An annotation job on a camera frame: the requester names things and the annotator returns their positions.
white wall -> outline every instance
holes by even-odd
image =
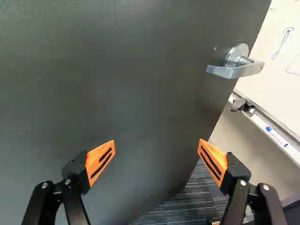
[[[224,152],[231,151],[252,172],[253,184],[268,183],[280,199],[300,194],[298,168],[266,135],[227,104],[210,137]]]

screw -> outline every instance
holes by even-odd
[[[263,185],[263,189],[265,189],[266,191],[269,191],[269,190],[270,190],[269,186],[266,185],[266,184]]]
[[[243,186],[246,186],[246,182],[244,180],[241,180],[240,184],[243,185]]]
[[[255,112],[255,108],[251,108],[250,110],[249,110],[249,113],[254,113]]]
[[[47,182],[43,183],[43,184],[42,184],[42,189],[46,188],[47,186],[48,186],[48,183],[47,183]]]
[[[71,180],[68,178],[68,179],[66,179],[66,181],[65,181],[65,185],[68,185],[69,183],[71,183]]]

silver door lever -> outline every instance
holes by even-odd
[[[240,78],[258,74],[264,67],[264,62],[248,58],[249,48],[245,43],[235,45],[226,55],[223,67],[206,67],[206,72],[227,79]]]

whiteboard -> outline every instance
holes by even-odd
[[[235,91],[300,141],[300,0],[272,0],[250,58],[265,67]]]

whiteboard drawing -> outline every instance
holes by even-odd
[[[288,74],[295,74],[300,76],[300,49],[298,50],[297,54],[294,56],[293,60],[291,61],[291,63],[288,65],[288,67],[286,68],[286,72]]]
[[[282,39],[282,41],[281,41],[281,43],[280,43],[279,49],[277,50],[277,52],[275,52],[275,53],[272,55],[272,57],[271,57],[272,60],[275,60],[275,59],[276,59],[276,57],[277,57],[278,54],[280,53],[280,50],[281,50],[282,46],[284,45],[284,43],[286,42],[287,38],[289,37],[290,33],[291,33],[292,31],[294,31],[294,30],[295,30],[294,27],[288,27],[288,28],[285,28],[285,29],[283,30],[284,37],[283,37],[283,39]]]

